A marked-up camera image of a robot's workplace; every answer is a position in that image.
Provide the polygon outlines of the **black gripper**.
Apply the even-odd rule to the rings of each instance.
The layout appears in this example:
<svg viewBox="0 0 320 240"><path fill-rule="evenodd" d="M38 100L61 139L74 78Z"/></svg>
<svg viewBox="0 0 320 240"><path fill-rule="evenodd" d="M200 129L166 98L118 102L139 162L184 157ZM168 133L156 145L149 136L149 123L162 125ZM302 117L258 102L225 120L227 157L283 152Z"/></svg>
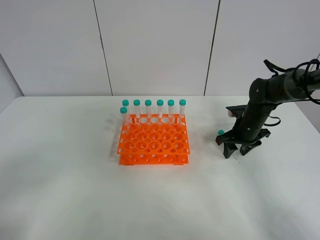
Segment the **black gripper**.
<svg viewBox="0 0 320 240"><path fill-rule="evenodd" d="M268 138L271 132L262 128L264 121L262 118L239 118L236 120L233 128L222 135L218 135L215 139L220 146L223 144L223 155L226 159L238 150L236 144L242 144L240 153L242 156L248 154L251 150L262 145L262 138Z"/></svg>

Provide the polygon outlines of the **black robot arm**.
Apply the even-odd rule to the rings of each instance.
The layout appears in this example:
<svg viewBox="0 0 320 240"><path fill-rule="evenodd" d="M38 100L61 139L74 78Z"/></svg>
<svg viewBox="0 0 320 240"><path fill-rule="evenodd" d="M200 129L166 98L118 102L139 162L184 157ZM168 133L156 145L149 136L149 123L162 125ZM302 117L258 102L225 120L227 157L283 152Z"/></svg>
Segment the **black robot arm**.
<svg viewBox="0 0 320 240"><path fill-rule="evenodd" d="M250 86L249 101L246 105L228 106L228 113L236 118L231 130L215 139L223 145L223 155L228 159L241 145L244 156L262 144L271 132L263 128L273 110L280 104L302 100L314 101L314 91L320 89L320 70L294 69L269 79L257 78Z"/></svg>

